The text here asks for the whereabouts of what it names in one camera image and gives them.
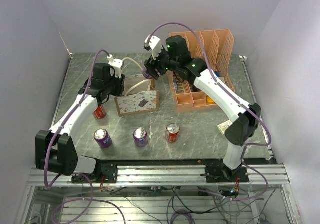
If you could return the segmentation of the red cola can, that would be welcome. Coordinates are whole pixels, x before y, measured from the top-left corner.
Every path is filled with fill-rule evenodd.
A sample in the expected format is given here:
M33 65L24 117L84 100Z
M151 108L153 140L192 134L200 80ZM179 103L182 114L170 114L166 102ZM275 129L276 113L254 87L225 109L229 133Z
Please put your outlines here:
M167 142L174 143L178 140L180 127L176 123L171 123L166 127L165 133Z
M107 113L103 105L99 105L97 109L93 112L96 119L103 119L106 117Z

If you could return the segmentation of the canvas jute cat-print bag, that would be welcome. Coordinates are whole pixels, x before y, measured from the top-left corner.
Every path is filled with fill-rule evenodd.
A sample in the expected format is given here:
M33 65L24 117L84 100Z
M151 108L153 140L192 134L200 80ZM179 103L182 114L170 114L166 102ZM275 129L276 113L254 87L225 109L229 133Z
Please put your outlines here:
M160 107L160 93L155 88L155 80L143 74L127 75L121 96L115 97L119 116L152 112Z

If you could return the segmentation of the red cola can front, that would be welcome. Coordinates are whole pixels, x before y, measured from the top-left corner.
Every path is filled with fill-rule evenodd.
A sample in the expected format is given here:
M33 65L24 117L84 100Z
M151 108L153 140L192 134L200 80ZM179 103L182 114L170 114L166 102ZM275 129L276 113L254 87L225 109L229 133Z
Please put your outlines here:
M178 140L180 127L176 123L171 123L166 127L165 133L167 142L174 143Z

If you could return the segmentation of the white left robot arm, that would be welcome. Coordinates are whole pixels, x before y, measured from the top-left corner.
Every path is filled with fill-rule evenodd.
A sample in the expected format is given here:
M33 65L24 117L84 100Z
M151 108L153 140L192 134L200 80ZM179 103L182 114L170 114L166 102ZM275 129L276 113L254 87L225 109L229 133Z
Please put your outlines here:
M62 175L71 175L84 167L84 176L90 182L101 179L102 170L96 166L96 160L89 157L85 164L79 164L80 157L75 149L74 139L86 118L109 96L119 96L124 91L125 75L122 73L123 60L115 59L108 63L96 63L93 68L91 84L87 91L84 85L78 95L64 114L64 116L49 130L40 130L35 139L35 163L38 169L44 170L45 159L49 144L55 134L53 145L56 149L50 152L48 171Z

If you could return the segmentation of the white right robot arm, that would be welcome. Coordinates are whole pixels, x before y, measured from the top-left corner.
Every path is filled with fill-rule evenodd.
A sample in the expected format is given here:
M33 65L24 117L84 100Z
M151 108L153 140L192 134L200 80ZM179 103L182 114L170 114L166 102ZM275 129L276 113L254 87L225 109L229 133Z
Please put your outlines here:
M243 100L233 92L199 57L192 58L185 38L180 35L167 38L163 45L157 36L148 36L144 48L151 51L151 56L145 61L146 73L158 79L168 70L176 72L182 79L188 81L196 89L205 92L212 98L232 122L225 131L228 140L227 152L224 157L224 167L221 168L221 178L227 182L238 176L246 141L253 136L261 108Z

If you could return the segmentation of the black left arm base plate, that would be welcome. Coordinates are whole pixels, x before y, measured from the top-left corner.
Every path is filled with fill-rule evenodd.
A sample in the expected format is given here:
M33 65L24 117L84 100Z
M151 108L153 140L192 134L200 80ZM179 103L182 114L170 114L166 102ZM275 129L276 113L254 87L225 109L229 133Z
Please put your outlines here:
M118 176L118 166L113 163L98 162L95 165L95 169L92 170L89 167L80 166L77 167L72 175L71 182L73 184L88 183L88 181L81 176L85 174L92 183L116 183Z

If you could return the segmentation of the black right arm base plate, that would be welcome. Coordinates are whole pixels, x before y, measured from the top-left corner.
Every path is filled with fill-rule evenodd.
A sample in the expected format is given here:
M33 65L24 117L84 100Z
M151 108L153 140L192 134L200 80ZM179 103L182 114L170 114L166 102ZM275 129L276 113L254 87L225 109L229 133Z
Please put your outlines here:
M248 182L249 177L247 168L239 166L235 170L230 170L224 164L206 166L205 173L202 174L206 178L207 183L223 183L223 182Z

